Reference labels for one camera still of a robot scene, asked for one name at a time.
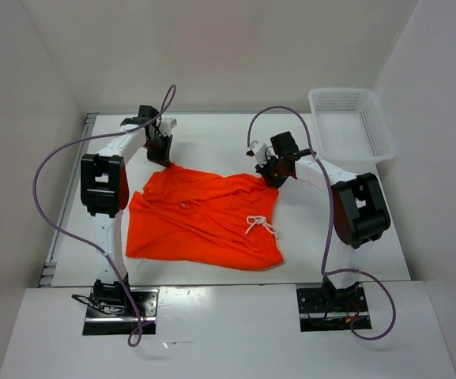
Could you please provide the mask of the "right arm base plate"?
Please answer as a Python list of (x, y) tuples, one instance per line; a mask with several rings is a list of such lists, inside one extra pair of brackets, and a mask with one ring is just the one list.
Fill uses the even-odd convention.
[(301, 332), (336, 332), (372, 329), (364, 288), (358, 284), (348, 290), (327, 294), (326, 287), (314, 283), (297, 286), (296, 297)]

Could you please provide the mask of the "orange shorts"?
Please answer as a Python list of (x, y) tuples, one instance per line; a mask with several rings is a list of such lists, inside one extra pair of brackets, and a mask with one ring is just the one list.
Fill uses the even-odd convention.
[(272, 222), (278, 196), (251, 174), (223, 177), (172, 165), (134, 193), (126, 256), (271, 269), (284, 261)]

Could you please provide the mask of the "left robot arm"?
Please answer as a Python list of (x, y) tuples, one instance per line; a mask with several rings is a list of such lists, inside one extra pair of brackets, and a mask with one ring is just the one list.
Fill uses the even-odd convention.
[(132, 295), (122, 253), (122, 215), (129, 203), (126, 165), (140, 149), (147, 160), (170, 167), (174, 118), (161, 118), (151, 106), (140, 106), (138, 115), (125, 118), (114, 138), (96, 153), (81, 158), (81, 203), (91, 216), (101, 248), (100, 270), (87, 305), (107, 315), (133, 314)]

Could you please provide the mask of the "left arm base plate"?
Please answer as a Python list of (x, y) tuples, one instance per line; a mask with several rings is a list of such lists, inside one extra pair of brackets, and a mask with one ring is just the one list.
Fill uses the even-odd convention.
[[(134, 301), (143, 318), (143, 335), (156, 334), (157, 304), (160, 290), (157, 287), (132, 287)], [(127, 307), (108, 305), (101, 302), (96, 305), (93, 295), (73, 295), (77, 301), (86, 305), (83, 336), (128, 336), (138, 327), (137, 314), (131, 304)]]

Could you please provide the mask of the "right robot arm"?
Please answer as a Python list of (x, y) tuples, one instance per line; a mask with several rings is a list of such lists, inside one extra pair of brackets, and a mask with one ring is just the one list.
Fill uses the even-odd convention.
[(290, 132), (270, 141), (270, 146), (252, 141), (247, 148), (268, 187), (278, 189), (294, 178), (328, 197), (330, 225), (321, 266), (321, 299), (327, 309), (339, 310), (359, 286), (364, 253), (390, 227), (379, 180), (370, 172), (356, 174), (319, 159), (309, 148), (300, 149)]

